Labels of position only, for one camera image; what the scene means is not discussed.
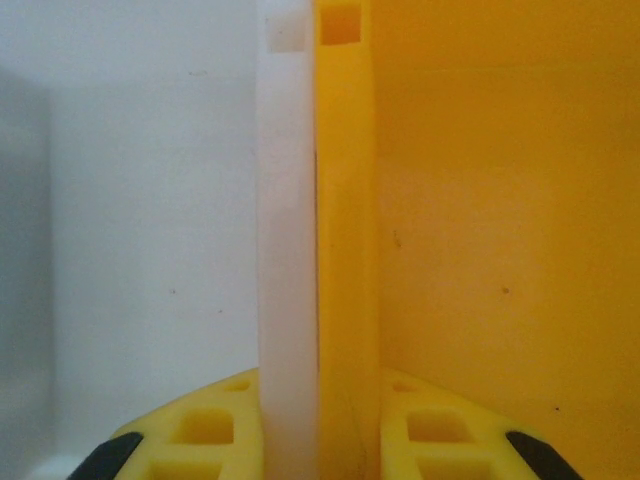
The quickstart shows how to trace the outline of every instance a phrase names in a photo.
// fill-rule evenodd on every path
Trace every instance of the yellow plastic part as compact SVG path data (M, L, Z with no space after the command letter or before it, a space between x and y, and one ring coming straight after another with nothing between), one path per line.
M539 480L505 437L531 429L389 369L382 392L382 480Z
M316 21L322 478L376 478L379 363L640 479L640 2Z
M357 4L316 2L320 478L379 479L373 79Z
M257 370L197 390L120 428L144 439L116 480L262 480Z

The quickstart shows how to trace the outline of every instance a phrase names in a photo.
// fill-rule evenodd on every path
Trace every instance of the black rubber piece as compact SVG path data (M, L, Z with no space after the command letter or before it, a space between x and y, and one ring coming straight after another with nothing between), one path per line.
M516 431L507 440L540 480L584 480L548 443Z
M67 480L114 480L143 438L131 432L98 445Z

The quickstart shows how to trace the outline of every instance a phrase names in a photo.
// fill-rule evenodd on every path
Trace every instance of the dark speck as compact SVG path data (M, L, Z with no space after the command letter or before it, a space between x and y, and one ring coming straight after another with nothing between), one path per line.
M402 239L400 238L400 235L398 235L397 230L393 231L393 243L395 244L396 248L402 248Z

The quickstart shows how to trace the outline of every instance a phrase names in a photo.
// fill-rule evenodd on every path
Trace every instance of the square hole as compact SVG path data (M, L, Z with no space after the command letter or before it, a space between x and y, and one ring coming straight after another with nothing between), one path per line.
M422 410L407 417L409 440L412 442L472 442L467 425L447 410Z
M322 45L346 45L360 42L362 12L360 5L335 5L320 12Z
M419 458L423 480L497 480L491 463L478 458Z
M148 480L218 480L222 466L176 461L156 461L151 464Z
M172 443L228 445L233 443L233 416L217 408L197 409L182 418Z

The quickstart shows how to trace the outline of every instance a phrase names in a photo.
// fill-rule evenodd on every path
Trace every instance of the yellow vertical bar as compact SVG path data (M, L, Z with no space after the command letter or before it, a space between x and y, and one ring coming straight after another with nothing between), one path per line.
M320 478L379 479L374 98L368 5L316 2Z

